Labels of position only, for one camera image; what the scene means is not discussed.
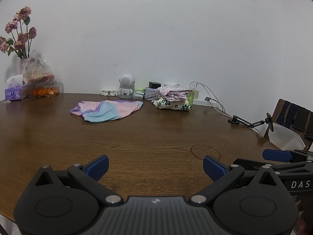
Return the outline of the wooden chair with cloth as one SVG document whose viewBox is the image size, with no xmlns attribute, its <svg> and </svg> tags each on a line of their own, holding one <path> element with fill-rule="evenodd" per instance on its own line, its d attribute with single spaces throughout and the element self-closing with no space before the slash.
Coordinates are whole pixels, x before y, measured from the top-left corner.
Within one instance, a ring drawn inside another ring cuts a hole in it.
<svg viewBox="0 0 313 235">
<path fill-rule="evenodd" d="M 308 151 L 312 146 L 312 111 L 287 100 L 279 99 L 273 113 L 274 131 L 264 137 L 280 149 Z"/>
</svg>

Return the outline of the white power strip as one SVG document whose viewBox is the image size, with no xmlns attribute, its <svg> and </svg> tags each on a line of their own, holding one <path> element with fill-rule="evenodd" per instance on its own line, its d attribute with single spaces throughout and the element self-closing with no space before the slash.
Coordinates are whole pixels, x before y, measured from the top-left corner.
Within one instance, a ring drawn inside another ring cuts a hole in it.
<svg viewBox="0 0 313 235">
<path fill-rule="evenodd" d="M 193 105 L 197 105 L 197 106 L 205 106 L 205 107 L 213 107 L 216 106 L 218 103 L 214 100 L 202 100 L 202 99 L 194 99 L 193 100 Z"/>
</svg>

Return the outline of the plastic box of oranges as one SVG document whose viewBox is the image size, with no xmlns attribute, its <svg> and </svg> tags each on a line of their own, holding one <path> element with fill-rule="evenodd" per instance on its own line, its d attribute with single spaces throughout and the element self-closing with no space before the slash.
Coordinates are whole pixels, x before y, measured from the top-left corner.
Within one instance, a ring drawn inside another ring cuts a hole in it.
<svg viewBox="0 0 313 235">
<path fill-rule="evenodd" d="M 56 80 L 37 82 L 30 85 L 29 96 L 31 98 L 53 97 L 60 92 L 60 83 Z"/>
</svg>

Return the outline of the pink artificial flowers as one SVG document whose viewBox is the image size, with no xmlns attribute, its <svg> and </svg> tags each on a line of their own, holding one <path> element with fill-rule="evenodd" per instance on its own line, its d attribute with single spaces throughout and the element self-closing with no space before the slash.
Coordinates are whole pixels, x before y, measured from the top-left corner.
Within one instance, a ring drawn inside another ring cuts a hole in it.
<svg viewBox="0 0 313 235">
<path fill-rule="evenodd" d="M 16 12 L 13 19 L 5 25 L 8 37 L 1 36 L 1 52 L 10 56 L 16 54 L 21 60 L 30 57 L 32 41 L 37 36 L 37 29 L 29 27 L 32 10 L 24 6 Z"/>
</svg>

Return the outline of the green white small box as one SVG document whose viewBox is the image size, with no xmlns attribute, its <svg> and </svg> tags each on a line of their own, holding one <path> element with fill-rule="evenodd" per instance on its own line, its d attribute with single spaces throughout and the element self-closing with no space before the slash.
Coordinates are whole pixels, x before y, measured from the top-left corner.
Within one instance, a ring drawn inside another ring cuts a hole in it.
<svg viewBox="0 0 313 235">
<path fill-rule="evenodd" d="M 133 95 L 134 99 L 144 99 L 145 90 L 144 89 L 136 89 Z"/>
</svg>

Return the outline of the pink blue purple tank top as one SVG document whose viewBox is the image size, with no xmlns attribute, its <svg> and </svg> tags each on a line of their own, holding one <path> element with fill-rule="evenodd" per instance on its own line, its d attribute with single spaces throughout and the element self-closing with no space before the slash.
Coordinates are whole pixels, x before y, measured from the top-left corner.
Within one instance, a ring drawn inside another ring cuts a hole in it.
<svg viewBox="0 0 313 235">
<path fill-rule="evenodd" d="M 105 100 L 101 102 L 81 101 L 70 113 L 81 116 L 90 123 L 102 123 L 125 118 L 143 106 L 142 101 Z"/>
</svg>

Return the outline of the small black box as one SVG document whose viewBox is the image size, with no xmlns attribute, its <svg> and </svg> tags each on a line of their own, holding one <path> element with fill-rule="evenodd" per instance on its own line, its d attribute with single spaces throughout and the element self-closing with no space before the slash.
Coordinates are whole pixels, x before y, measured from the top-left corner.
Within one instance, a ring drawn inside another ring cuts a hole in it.
<svg viewBox="0 0 313 235">
<path fill-rule="evenodd" d="M 161 87 L 161 83 L 159 82 L 149 82 L 148 83 L 148 87 L 151 89 L 157 89 L 159 87 Z"/>
</svg>

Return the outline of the purple tissue box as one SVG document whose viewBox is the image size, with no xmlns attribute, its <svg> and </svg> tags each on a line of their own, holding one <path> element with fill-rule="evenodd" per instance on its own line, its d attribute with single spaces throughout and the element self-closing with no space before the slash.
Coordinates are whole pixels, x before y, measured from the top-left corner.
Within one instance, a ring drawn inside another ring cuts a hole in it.
<svg viewBox="0 0 313 235">
<path fill-rule="evenodd" d="M 23 100 L 29 94 L 28 87 L 17 86 L 5 89 L 5 100 L 6 101 L 16 101 Z"/>
</svg>

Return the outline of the white charger plug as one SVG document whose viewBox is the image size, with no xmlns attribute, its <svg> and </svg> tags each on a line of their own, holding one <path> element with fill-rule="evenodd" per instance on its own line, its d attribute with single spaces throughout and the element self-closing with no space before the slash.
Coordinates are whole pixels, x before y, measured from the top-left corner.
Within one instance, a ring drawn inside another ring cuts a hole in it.
<svg viewBox="0 0 313 235">
<path fill-rule="evenodd" d="M 193 98 L 197 100 L 199 97 L 199 91 L 197 87 L 192 87 L 192 94 L 193 94 Z"/>
</svg>

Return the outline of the plastic bag of snacks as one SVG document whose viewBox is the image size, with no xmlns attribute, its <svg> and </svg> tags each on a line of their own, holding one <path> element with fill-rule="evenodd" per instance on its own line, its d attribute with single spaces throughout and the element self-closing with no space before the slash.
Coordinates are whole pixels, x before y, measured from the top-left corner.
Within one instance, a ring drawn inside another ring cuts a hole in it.
<svg viewBox="0 0 313 235">
<path fill-rule="evenodd" d="M 29 58 L 21 60 L 21 74 L 25 85 L 55 79 L 51 66 L 35 50 L 32 50 Z"/>
</svg>

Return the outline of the white floral folded cloth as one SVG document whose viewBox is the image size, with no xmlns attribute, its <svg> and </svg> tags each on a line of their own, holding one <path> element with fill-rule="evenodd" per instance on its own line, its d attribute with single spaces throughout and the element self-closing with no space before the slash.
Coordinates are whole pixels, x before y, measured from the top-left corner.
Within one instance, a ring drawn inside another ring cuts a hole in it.
<svg viewBox="0 0 313 235">
<path fill-rule="evenodd" d="M 188 100 L 170 102 L 163 98 L 159 98 L 158 100 L 152 100 L 151 103 L 157 109 L 166 109 L 175 111 L 190 111 L 191 109 Z"/>
</svg>

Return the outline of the white astronaut figurine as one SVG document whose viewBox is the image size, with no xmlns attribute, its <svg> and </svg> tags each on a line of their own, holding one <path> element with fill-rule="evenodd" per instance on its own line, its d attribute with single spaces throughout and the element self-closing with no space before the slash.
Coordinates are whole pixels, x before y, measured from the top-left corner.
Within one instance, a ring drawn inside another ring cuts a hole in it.
<svg viewBox="0 0 313 235">
<path fill-rule="evenodd" d="M 130 99 L 134 94 L 135 79 L 131 74 L 124 74 L 119 79 L 119 98 Z"/>
</svg>

